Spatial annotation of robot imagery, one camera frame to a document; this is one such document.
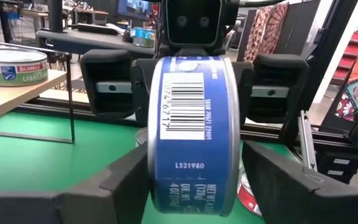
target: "blue can label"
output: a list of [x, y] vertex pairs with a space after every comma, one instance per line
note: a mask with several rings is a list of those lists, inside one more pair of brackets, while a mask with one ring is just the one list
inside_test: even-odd
[[1, 66], [2, 77], [5, 80], [14, 80], [16, 78], [16, 67], [15, 66]]
[[154, 40], [155, 31], [147, 30], [147, 29], [140, 29], [140, 28], [133, 28], [131, 30], [131, 36], [137, 37], [137, 38], [143, 38], [143, 39], [147, 39], [147, 40]]
[[155, 204], [166, 213], [220, 215], [231, 166], [224, 62], [219, 57], [162, 60]]

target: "barcode number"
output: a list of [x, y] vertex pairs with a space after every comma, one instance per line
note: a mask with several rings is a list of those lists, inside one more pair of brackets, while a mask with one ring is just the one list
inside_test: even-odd
[[204, 74], [163, 74], [160, 139], [205, 139]]

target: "desk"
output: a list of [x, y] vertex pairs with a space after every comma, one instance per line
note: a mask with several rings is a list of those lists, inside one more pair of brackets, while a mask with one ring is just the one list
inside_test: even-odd
[[134, 60], [152, 58], [154, 55], [154, 49], [124, 42], [120, 35], [94, 34], [77, 30], [67, 30], [65, 33], [40, 30], [37, 32], [37, 39], [40, 43], [45, 42], [45, 39], [53, 41], [54, 50], [79, 55], [83, 55], [91, 49], [128, 50]]
[[[0, 118], [0, 131], [70, 136], [69, 120], [21, 113]], [[103, 170], [135, 146], [137, 128], [76, 121], [76, 143], [32, 141], [0, 137], [0, 191], [64, 190]], [[282, 145], [265, 147], [291, 156]], [[263, 224], [236, 200], [227, 218], [206, 215], [164, 215], [148, 200], [143, 224]]]
[[9, 18], [7, 12], [4, 10], [4, 5], [17, 5], [17, 2], [10, 0], [0, 0], [0, 21], [2, 34], [4, 36], [5, 43], [9, 43], [12, 40], [11, 28], [9, 27]]
[[23, 16], [32, 17], [35, 32], [37, 32], [40, 29], [39, 21], [41, 21], [41, 28], [45, 28], [45, 18], [48, 17], [47, 12], [40, 12], [30, 9], [17, 10], [17, 8], [13, 6], [12, 7], [4, 6], [4, 12], [15, 12], [15, 13], [20, 13], [20, 15]]
[[29, 86], [0, 87], [0, 116], [66, 80], [66, 72], [48, 71], [48, 80]]

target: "white wall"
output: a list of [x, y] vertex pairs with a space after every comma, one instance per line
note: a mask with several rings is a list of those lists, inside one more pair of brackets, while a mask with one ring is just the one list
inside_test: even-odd
[[[261, 0], [247, 0], [249, 2], [258, 2]], [[284, 2], [289, 2], [290, 4], [295, 4], [295, 3], [299, 3], [302, 2], [302, 0], [286, 0]], [[252, 10], [252, 9], [256, 9], [256, 8], [239, 8], [239, 12], [238, 14], [247, 14], [248, 10]]]
[[320, 84], [317, 94], [314, 97], [313, 103], [320, 103], [321, 100], [323, 99], [324, 94], [326, 93], [326, 90], [328, 88], [328, 85], [331, 82], [331, 79], [333, 78], [334, 73], [339, 65], [339, 62], [342, 59], [342, 56], [346, 50], [346, 47], [349, 44], [349, 41], [351, 40], [351, 37], [356, 29], [357, 22], [358, 22], [358, 2], [357, 2], [357, 5], [356, 5], [353, 13], [352, 13], [351, 18], [349, 19], [349, 22], [347, 23], [347, 26], [345, 28], [343, 35], [342, 35], [342, 38], [339, 41], [338, 46], [336, 47], [335, 53], [334, 53], [333, 57], [331, 58], [331, 62], [326, 70], [326, 73], [324, 75], [323, 81]]

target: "green mat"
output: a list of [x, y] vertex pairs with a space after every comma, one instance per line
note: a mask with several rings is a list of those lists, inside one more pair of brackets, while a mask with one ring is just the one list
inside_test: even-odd
[[[135, 146], [138, 129], [126, 126], [76, 121], [76, 142], [64, 144], [0, 137], [0, 190], [65, 190], [104, 169]], [[9, 113], [0, 118], [0, 131], [56, 138], [70, 138], [67, 119]], [[263, 144], [285, 157], [285, 146]], [[143, 224], [259, 224], [263, 219], [250, 213], [237, 200], [229, 217], [164, 215], [149, 199]]]

